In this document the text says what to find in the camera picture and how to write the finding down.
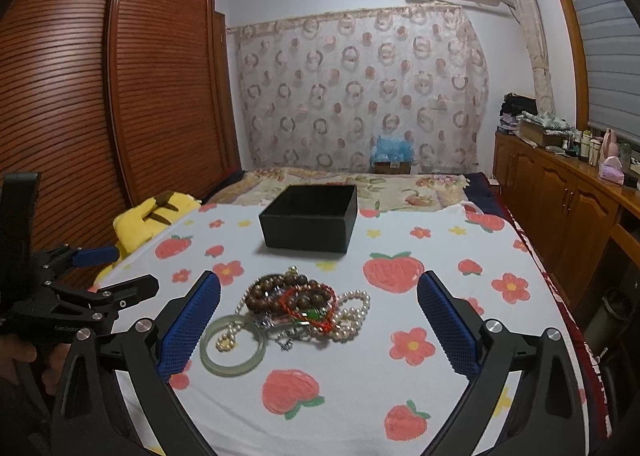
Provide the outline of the person's left hand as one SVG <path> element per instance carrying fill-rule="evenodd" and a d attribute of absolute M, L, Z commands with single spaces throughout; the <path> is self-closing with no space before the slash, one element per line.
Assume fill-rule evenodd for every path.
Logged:
<path fill-rule="evenodd" d="M 66 343 L 56 346 L 49 355 L 46 369 L 42 373 L 42 382 L 48 395 L 55 395 L 58 391 L 66 356 L 70 352 L 70 345 Z M 1 378 L 11 384 L 18 384 L 16 363 L 34 363 L 37 351 L 30 343 L 21 341 L 15 336 L 2 336 L 0 339 Z"/>

